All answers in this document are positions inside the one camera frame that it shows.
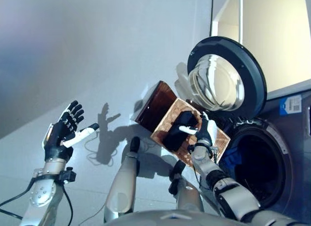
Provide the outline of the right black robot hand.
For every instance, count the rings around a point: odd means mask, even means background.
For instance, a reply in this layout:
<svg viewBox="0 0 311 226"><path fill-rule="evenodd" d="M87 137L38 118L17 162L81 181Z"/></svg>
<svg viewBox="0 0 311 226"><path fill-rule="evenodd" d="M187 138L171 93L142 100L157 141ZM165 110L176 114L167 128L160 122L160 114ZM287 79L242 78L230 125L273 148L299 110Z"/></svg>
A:
<svg viewBox="0 0 311 226"><path fill-rule="evenodd" d="M207 141L208 146L213 146L217 138L217 125L214 120L210 120L207 113L201 115L201 127L195 128L191 126L180 125L178 130L189 135L195 135L197 140Z"/></svg>

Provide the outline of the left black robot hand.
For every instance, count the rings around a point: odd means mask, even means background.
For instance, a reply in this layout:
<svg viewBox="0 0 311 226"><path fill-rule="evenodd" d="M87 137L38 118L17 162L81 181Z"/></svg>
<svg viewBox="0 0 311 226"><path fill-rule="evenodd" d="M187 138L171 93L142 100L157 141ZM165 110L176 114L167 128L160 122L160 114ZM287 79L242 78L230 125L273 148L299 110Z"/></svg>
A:
<svg viewBox="0 0 311 226"><path fill-rule="evenodd" d="M57 122L51 123L43 138L42 148L45 152L44 160L70 160L73 154L73 145L99 129L97 123L78 130L78 125L84 120L84 110L77 100L71 102L61 113Z"/></svg>

